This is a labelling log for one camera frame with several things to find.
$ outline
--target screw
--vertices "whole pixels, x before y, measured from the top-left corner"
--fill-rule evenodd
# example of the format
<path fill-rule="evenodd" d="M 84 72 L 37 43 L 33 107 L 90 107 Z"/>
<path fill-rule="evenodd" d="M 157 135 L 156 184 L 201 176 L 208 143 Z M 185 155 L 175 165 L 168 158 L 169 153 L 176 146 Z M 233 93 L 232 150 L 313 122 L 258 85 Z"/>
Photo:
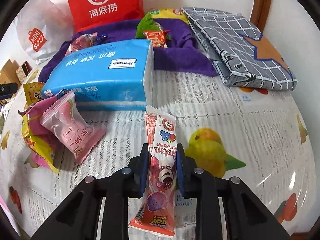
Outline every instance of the screw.
<path fill-rule="evenodd" d="M 193 170 L 196 174 L 202 174 L 203 173 L 203 169 L 201 168 L 194 168 Z"/>
<path fill-rule="evenodd" d="M 232 177 L 231 182 L 234 184 L 239 184 L 241 182 L 241 179 L 239 179 L 238 177 Z"/>
<path fill-rule="evenodd" d="M 87 176 L 84 178 L 85 183 L 91 183 L 91 182 L 93 182 L 93 180 L 94 180 L 93 176 Z"/>
<path fill-rule="evenodd" d="M 125 167 L 125 168 L 122 169 L 122 173 L 123 174 L 130 174 L 131 173 L 131 169 L 128 168 L 128 167 Z"/>

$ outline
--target pink candy wrapper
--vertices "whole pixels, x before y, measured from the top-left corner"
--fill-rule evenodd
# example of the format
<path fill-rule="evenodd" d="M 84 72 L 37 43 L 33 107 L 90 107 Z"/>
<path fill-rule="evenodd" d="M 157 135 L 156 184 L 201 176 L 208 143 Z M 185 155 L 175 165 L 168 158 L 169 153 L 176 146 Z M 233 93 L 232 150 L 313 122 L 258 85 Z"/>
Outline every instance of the pink candy wrapper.
<path fill-rule="evenodd" d="M 75 94 L 68 92 L 42 115 L 41 125 L 50 130 L 81 164 L 105 134 L 101 127 L 87 125 L 76 108 Z"/>
<path fill-rule="evenodd" d="M 69 55 L 72 52 L 89 48 L 92 47 L 93 45 L 93 40 L 97 37 L 98 33 L 93 33 L 93 34 L 83 34 L 80 37 L 76 38 L 73 40 L 66 52 L 66 55 Z"/>
<path fill-rule="evenodd" d="M 149 184 L 138 214 L 129 223 L 131 227 L 165 237 L 174 237 L 175 126 L 174 116 L 147 106 L 146 127 L 151 154 Z"/>

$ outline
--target red candy wrapper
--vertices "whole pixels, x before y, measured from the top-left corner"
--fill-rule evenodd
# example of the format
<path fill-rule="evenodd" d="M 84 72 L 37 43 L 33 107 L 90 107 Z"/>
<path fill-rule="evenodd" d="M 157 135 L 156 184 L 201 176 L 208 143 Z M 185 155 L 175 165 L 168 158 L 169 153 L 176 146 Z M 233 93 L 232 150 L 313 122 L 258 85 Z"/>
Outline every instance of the red candy wrapper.
<path fill-rule="evenodd" d="M 143 31 L 147 40 L 152 42 L 152 46 L 155 48 L 167 48 L 166 35 L 169 31 Z"/>
<path fill-rule="evenodd" d="M 176 118 L 147 106 L 146 127 L 151 166 L 143 204 L 129 225 L 160 236 L 174 237 L 176 181 Z"/>
<path fill-rule="evenodd" d="M 50 130 L 81 164 L 105 134 L 101 127 L 87 125 L 76 108 L 75 94 L 68 92 L 42 115 L 41 125 Z"/>

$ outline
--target orange star pattern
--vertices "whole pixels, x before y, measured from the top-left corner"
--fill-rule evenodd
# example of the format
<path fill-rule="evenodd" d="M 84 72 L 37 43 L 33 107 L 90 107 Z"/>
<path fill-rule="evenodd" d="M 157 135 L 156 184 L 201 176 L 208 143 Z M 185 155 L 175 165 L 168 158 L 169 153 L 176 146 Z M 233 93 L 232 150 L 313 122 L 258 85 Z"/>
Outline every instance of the orange star pattern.
<path fill-rule="evenodd" d="M 276 61 L 289 73 L 290 76 L 292 76 L 289 67 L 284 62 L 280 53 L 276 50 L 274 46 L 272 46 L 270 41 L 263 34 L 261 34 L 258 40 L 252 39 L 247 36 L 243 36 L 243 38 L 252 46 L 254 46 L 254 59 L 260 61 Z"/>

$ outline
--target white lace tablecloth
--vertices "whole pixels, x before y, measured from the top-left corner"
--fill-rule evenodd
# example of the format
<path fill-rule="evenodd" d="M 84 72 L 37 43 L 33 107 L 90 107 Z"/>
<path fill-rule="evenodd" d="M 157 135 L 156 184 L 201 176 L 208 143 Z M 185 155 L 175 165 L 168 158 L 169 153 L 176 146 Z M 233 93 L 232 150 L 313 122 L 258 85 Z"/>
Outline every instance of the white lace tablecloth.
<path fill-rule="evenodd" d="M 153 106 L 177 117 L 177 141 L 188 147 L 191 134 L 201 127 L 217 131 L 228 154 L 245 162 L 246 167 L 227 171 L 224 178 L 240 177 L 274 213 L 292 193 L 297 195 L 298 213 L 282 225 L 292 234 L 314 201 L 315 164 L 310 140 L 301 143 L 297 114 L 305 127 L 290 92 L 242 92 L 225 87 L 219 77 L 194 73 L 155 71 Z M 61 201 L 87 175 L 110 176 L 140 154 L 145 142 L 143 111 L 82 112 L 92 125 L 104 125 L 105 137 L 82 165 L 65 150 L 56 154 L 55 174 L 24 164 L 30 149 L 21 137 L 25 105 L 23 91 L 11 105 L 3 133 L 10 130 L 8 148 L 0 151 L 0 195 L 31 236 Z M 13 204 L 8 188 L 17 190 L 23 214 Z M 141 200 L 129 200 L 128 219 Z M 179 200 L 176 212 L 176 239 L 192 239 L 195 230 L 196 200 Z M 150 233 L 129 229 L 130 239 L 160 239 Z"/>

